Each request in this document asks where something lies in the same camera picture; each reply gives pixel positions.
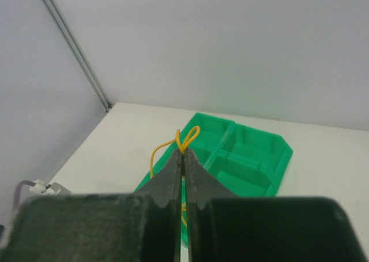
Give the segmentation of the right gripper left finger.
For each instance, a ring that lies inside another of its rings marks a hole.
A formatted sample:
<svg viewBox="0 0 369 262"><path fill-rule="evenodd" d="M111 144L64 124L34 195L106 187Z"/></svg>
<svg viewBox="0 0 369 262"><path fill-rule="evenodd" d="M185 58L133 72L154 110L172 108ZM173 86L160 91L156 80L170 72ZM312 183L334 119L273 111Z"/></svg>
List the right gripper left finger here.
<svg viewBox="0 0 369 262"><path fill-rule="evenodd" d="M172 206L175 209L181 209L182 154L180 150L174 150L165 166L134 194L150 196L160 208Z"/></svg>

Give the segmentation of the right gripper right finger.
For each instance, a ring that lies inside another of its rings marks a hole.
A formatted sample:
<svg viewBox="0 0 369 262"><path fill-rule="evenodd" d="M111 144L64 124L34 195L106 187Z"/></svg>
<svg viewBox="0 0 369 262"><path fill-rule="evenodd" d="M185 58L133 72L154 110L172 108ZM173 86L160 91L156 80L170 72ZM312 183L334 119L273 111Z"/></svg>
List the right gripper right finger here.
<svg viewBox="0 0 369 262"><path fill-rule="evenodd" d="M186 150L183 162L187 210L190 210L190 207L204 209L213 199L238 198L204 169L192 149Z"/></svg>

